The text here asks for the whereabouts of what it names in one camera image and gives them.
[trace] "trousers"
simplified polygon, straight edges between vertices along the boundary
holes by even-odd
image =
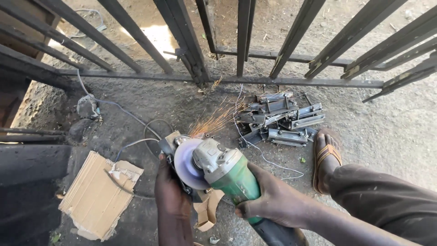
[[[420,245],[437,245],[436,192],[359,165],[336,168],[328,184],[350,215]]]

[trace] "green angle grinder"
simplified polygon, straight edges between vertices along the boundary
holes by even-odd
[[[174,152],[174,169],[186,186],[195,190],[210,187],[222,190],[235,205],[261,196],[258,182],[247,168],[247,158],[240,150],[228,149],[211,138],[186,137],[181,141],[176,137],[175,141],[179,146]],[[247,221],[269,246],[308,245],[298,228],[284,227],[260,217]]]

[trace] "hand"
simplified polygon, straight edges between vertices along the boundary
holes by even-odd
[[[177,174],[167,163],[166,156],[160,154],[160,166],[155,181],[155,201],[158,213],[174,215],[186,219],[191,215],[191,198],[180,187]]]
[[[283,226],[306,229],[318,203],[257,165],[249,162],[247,167],[260,185],[261,197],[238,204],[235,214],[241,218],[268,218]]]

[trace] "dirt ground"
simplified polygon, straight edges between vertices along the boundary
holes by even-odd
[[[73,8],[99,10],[108,27],[102,33],[133,57],[148,72],[161,72],[157,64],[150,59],[135,41],[126,35],[120,25],[105,11],[96,0],[66,0]],[[164,20],[157,11],[152,0],[119,0],[137,24],[144,29],[148,37],[162,51],[173,51],[177,43],[171,37]],[[236,47],[237,1],[214,0],[214,23],[217,41],[221,45]],[[258,0],[255,13],[252,49],[278,51],[291,27],[303,0]],[[366,0],[327,0],[310,29],[299,43],[295,53],[316,55],[345,26],[345,24],[363,7]],[[234,75],[236,57],[225,56],[219,60],[208,56],[208,45],[202,38],[203,29],[193,0],[185,1],[190,18],[196,31],[200,45],[204,51],[207,66],[212,74]],[[347,51],[342,58],[355,59],[377,43],[392,35],[414,18],[437,4],[436,0],[410,0],[393,15],[383,21],[375,30],[366,35],[360,42]],[[90,23],[99,24],[98,16],[85,11],[81,13]],[[68,35],[77,32],[68,23],[59,27]],[[89,38],[76,39],[87,48],[94,42]],[[53,47],[63,51],[81,62],[88,62],[76,54],[53,43]],[[121,61],[106,50],[97,46],[93,53],[103,57],[119,71],[130,71]],[[167,56],[170,64],[181,74],[187,74],[181,63],[172,56]],[[413,62],[395,68],[389,72],[370,71],[360,76],[361,79],[388,80],[393,76],[418,64],[427,58],[422,56]],[[61,68],[69,68],[63,62],[44,57],[44,62]],[[249,58],[244,73],[248,76],[268,76],[274,61]],[[308,65],[287,63],[280,76],[303,77]],[[319,78],[339,78],[342,69],[328,67]],[[313,102],[322,103],[326,110],[326,122],[317,128],[329,127],[342,137],[342,155],[345,164],[360,164],[377,171],[386,172],[419,186],[436,190],[437,184],[437,133],[436,120],[436,76],[408,85],[396,92],[381,97],[367,104],[361,100],[375,94],[378,90],[355,88],[323,88],[323,87],[286,87],[296,94],[306,92]],[[119,103],[126,110],[148,122],[161,118],[169,121],[182,133],[187,133],[192,124],[205,110],[205,114],[214,111],[216,106],[227,96],[236,98],[239,93],[237,84],[221,84],[208,95],[198,93],[197,87],[191,83],[159,82],[142,80],[122,80],[106,78],[83,78],[92,93],[100,99]],[[276,87],[268,87],[274,92]],[[21,106],[16,117],[16,127],[41,127],[45,129],[68,129],[77,121],[74,106],[63,92],[33,83],[27,100]],[[262,90],[256,85],[245,85],[246,95],[255,95]],[[96,123],[96,130],[87,137],[86,145],[75,147],[71,157],[70,175],[66,177],[65,186],[74,179],[88,151],[95,150],[106,158],[114,160],[121,147],[142,138],[143,125],[128,117],[112,105],[100,104],[103,122]],[[170,132],[163,124],[152,124],[152,128],[160,130],[162,135]],[[237,147],[235,139],[238,133],[232,125],[218,132],[219,141],[229,148]],[[305,148],[275,146],[270,142],[257,145],[267,160],[285,167],[303,172],[299,179],[288,179],[286,182],[297,190],[317,199],[329,206],[342,209],[330,197],[317,195],[311,187],[312,144]],[[278,169],[263,161],[259,151],[244,150],[249,160],[271,171],[279,177],[292,177],[296,173]],[[145,146],[138,144],[126,149],[121,159],[143,167],[145,174],[135,190],[141,193],[153,193],[157,160],[152,157]],[[128,209],[118,222],[117,234],[107,242],[88,241],[69,232],[73,227],[71,220],[64,217],[62,226],[57,230],[62,234],[57,245],[158,245],[156,228],[156,207],[153,201],[133,199]],[[261,239],[248,224],[236,217],[233,208],[220,203],[217,210],[217,224],[207,232],[194,231],[195,241],[209,245],[208,239],[215,236],[220,239],[218,246],[263,245]],[[313,232],[305,232],[310,245],[330,245],[325,239]]]

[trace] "cardboard piece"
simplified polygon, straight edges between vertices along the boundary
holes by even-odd
[[[127,190],[133,187],[143,173],[127,161],[115,163],[97,152],[90,151],[59,210],[69,215],[78,228],[77,234],[89,240],[110,238],[121,213],[132,200],[132,195],[118,188],[104,170]]]
[[[212,190],[205,194],[203,191],[198,191],[202,203],[194,203],[194,210],[198,214],[197,229],[205,232],[211,229],[217,222],[215,211],[221,198],[225,195],[221,190]]]

